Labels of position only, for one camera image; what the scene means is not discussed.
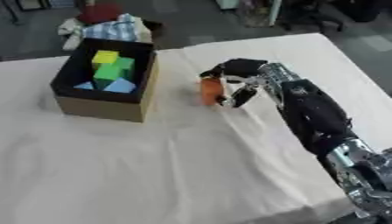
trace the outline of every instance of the green block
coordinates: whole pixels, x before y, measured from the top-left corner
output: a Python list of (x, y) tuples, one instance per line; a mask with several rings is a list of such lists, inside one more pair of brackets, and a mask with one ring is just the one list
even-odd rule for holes
[(102, 64), (94, 75), (94, 82), (99, 89), (104, 89), (113, 81), (123, 76), (123, 70), (113, 64)]
[(118, 57), (115, 61), (115, 65), (121, 69), (132, 70), (133, 66), (135, 65), (135, 60), (131, 58)]
[(134, 66), (135, 66), (135, 60), (131, 58), (118, 57), (117, 60), (115, 61), (115, 65), (123, 70), (122, 77), (128, 81), (131, 81)]

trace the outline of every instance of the chair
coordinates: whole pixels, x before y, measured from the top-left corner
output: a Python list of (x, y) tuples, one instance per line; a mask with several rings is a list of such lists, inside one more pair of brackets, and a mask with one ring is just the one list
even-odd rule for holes
[(285, 14), (285, 19), (282, 22), (283, 28), (291, 31), (293, 25), (311, 22), (318, 26), (321, 33), (325, 33), (325, 22), (328, 22), (336, 24), (338, 26), (337, 31), (342, 32), (344, 27), (342, 21), (320, 12), (320, 8), (326, 2), (326, 0), (301, 0), (285, 5), (283, 9), (283, 13)]

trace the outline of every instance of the white fabric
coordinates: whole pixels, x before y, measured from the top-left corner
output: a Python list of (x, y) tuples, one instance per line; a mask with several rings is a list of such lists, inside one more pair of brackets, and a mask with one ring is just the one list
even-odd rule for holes
[(283, 62), (370, 145), (392, 145), (392, 101), (316, 34), (159, 52), (143, 124), (62, 115), (49, 83), (67, 58), (3, 62), (0, 223), (322, 223), (350, 211), (264, 93), (239, 109), (201, 105), (197, 75), (237, 57)]
[[(151, 31), (144, 25), (143, 20), (140, 17), (133, 17), (135, 19), (134, 32), (136, 36), (136, 42), (140, 43), (152, 43)], [(62, 25), (59, 26), (58, 34), (60, 36), (71, 34), (66, 43), (63, 45), (64, 51), (75, 50), (81, 41), (83, 25), (76, 18), (69, 18)]]

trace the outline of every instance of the orange cup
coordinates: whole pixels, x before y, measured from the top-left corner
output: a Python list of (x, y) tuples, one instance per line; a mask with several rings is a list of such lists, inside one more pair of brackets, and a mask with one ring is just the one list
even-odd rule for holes
[(223, 95), (223, 86), (220, 79), (205, 78), (200, 83), (201, 99), (207, 106), (212, 106), (216, 103), (216, 97)]

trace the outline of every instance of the blue checkered cloth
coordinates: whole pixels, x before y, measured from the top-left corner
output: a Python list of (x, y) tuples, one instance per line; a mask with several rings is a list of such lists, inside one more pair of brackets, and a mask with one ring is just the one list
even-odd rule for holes
[(96, 24), (83, 29), (83, 38), (136, 41), (135, 19), (130, 14), (122, 14), (117, 21)]

